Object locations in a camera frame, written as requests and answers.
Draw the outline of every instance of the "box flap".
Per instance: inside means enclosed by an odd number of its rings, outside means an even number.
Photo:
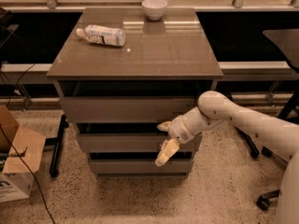
[[[18,130],[19,123],[5,105],[0,105],[0,124],[10,143]],[[10,144],[0,130],[0,152],[9,152]]]
[[[36,172],[39,169],[45,142],[45,135],[20,125],[12,144],[20,151],[27,148],[25,156],[22,157],[22,159],[30,167],[32,172]],[[13,147],[10,149],[9,153],[15,153]],[[19,157],[9,157],[7,158],[6,165],[4,166],[2,173],[11,174],[28,172],[28,168],[23,164]]]

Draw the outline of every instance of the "white bottle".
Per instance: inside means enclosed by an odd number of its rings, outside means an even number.
[[[76,35],[91,43],[122,47],[125,43],[125,32],[121,28],[109,28],[98,25],[88,25],[78,28]]]

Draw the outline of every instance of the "cardboard box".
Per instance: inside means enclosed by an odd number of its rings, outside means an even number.
[[[22,159],[32,172],[38,171],[46,137],[21,126],[4,105],[0,105],[0,124],[11,144],[19,153],[24,152]],[[9,154],[0,174],[0,203],[30,197],[34,177],[1,130],[0,152]]]

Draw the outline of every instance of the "countertop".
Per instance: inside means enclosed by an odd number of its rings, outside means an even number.
[[[90,44],[76,37],[89,24],[123,28],[123,47]],[[222,77],[222,71],[192,8],[168,8],[149,21],[142,8],[86,8],[52,68],[59,80],[182,80]]]

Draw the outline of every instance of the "bottle cap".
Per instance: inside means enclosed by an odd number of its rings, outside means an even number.
[[[81,29],[81,28],[78,28],[76,30],[76,35],[79,36],[79,37],[84,37],[85,36],[84,30]]]

